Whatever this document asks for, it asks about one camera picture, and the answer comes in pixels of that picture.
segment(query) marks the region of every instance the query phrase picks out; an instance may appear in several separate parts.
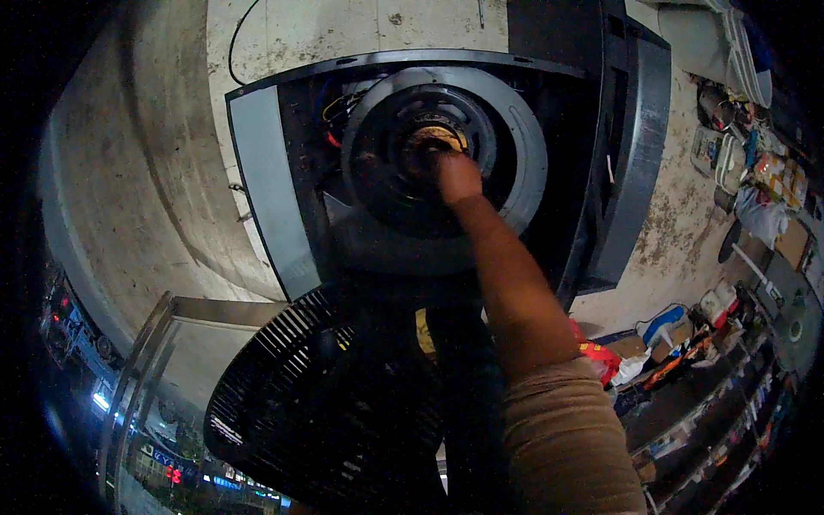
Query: yellow wire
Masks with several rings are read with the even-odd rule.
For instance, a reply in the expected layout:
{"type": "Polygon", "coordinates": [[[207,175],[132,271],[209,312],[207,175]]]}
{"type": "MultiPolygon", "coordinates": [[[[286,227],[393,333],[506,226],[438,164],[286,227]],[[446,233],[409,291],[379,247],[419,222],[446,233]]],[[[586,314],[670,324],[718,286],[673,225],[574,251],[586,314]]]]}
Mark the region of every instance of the yellow wire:
{"type": "Polygon", "coordinates": [[[326,118],[326,111],[328,111],[328,110],[329,110],[329,108],[330,108],[331,106],[333,106],[333,105],[337,104],[338,102],[340,102],[340,99],[342,99],[342,98],[344,98],[344,97],[346,97],[346,95],[341,95],[341,96],[339,96],[338,98],[334,99],[334,100],[332,101],[332,103],[331,103],[331,104],[329,104],[329,105],[326,107],[326,109],[324,109],[324,110],[323,110],[323,113],[321,113],[321,118],[323,119],[323,121],[325,121],[325,122],[328,122],[328,121],[329,121],[329,119],[328,119],[328,118],[326,118]]]}

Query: khaki sleeve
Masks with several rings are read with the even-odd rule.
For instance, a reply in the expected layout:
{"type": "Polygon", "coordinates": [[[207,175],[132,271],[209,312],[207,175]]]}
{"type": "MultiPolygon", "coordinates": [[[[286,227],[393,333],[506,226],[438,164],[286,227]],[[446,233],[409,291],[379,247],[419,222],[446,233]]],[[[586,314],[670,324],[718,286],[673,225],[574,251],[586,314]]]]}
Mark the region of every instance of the khaki sleeve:
{"type": "Polygon", "coordinates": [[[504,449],[528,513],[646,513],[626,437],[588,358],[512,385],[504,449]]]}

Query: red wire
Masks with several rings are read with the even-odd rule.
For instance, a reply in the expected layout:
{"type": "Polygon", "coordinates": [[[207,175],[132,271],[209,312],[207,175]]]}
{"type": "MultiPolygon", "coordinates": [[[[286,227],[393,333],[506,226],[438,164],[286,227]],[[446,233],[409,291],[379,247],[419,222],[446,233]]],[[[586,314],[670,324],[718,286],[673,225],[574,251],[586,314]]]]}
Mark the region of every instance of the red wire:
{"type": "Polygon", "coordinates": [[[326,131],[326,141],[336,146],[337,148],[340,148],[340,142],[337,139],[335,139],[335,136],[333,136],[332,133],[328,130],[326,131]]]}

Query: hand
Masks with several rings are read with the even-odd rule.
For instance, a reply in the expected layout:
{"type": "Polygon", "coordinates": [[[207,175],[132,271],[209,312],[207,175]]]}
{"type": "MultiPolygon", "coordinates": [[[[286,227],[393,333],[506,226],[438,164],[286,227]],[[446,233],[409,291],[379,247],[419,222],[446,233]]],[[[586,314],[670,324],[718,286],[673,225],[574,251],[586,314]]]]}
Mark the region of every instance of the hand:
{"type": "Polygon", "coordinates": [[[478,164],[459,152],[441,152],[438,155],[438,189],[449,207],[468,197],[481,196],[478,164]]]}

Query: fluorescent light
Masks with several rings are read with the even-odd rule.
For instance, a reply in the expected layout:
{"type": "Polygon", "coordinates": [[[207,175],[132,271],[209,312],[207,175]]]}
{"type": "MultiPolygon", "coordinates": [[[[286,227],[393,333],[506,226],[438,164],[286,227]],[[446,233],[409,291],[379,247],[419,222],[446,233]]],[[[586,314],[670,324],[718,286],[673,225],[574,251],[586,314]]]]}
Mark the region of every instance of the fluorescent light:
{"type": "Polygon", "coordinates": [[[109,410],[109,403],[105,401],[105,399],[103,398],[103,396],[101,394],[96,393],[91,398],[95,401],[95,404],[97,404],[98,406],[103,408],[104,411],[109,410]]]}

